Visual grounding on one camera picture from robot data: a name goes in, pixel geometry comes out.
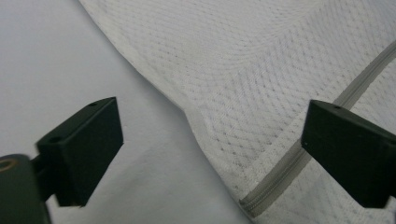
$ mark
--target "white background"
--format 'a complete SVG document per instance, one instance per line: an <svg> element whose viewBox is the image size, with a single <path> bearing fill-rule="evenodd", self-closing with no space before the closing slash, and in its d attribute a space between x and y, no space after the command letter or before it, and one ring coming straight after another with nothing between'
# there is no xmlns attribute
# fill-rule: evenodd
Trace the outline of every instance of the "white background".
<svg viewBox="0 0 396 224"><path fill-rule="evenodd" d="M249 223L184 114L111 46L76 0L0 2L0 156L84 105L117 96L125 144L88 205L48 201L53 223Z"/></svg>

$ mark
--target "zipper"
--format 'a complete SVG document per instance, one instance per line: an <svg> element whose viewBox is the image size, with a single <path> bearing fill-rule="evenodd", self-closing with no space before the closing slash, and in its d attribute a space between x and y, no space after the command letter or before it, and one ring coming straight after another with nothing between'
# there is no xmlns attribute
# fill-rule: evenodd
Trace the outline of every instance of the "zipper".
<svg viewBox="0 0 396 224"><path fill-rule="evenodd" d="M370 84L396 58L396 41L384 49L334 100L335 105L351 109ZM244 211L257 217L268 208L311 160L298 139L271 172L243 200Z"/></svg>

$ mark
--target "white mesh fabric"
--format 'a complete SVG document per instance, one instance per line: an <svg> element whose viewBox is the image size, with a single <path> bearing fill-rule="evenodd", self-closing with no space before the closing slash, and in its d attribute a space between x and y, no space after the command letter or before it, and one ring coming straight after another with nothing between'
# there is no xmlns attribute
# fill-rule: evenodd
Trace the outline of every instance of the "white mesh fabric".
<svg viewBox="0 0 396 224"><path fill-rule="evenodd" d="M396 60L370 85L352 112L396 133ZM386 209L364 209L311 160L258 223L394 223L396 200Z"/></svg>
<svg viewBox="0 0 396 224"><path fill-rule="evenodd" d="M244 198L396 39L394 0L80 0L118 51L186 113Z"/></svg>

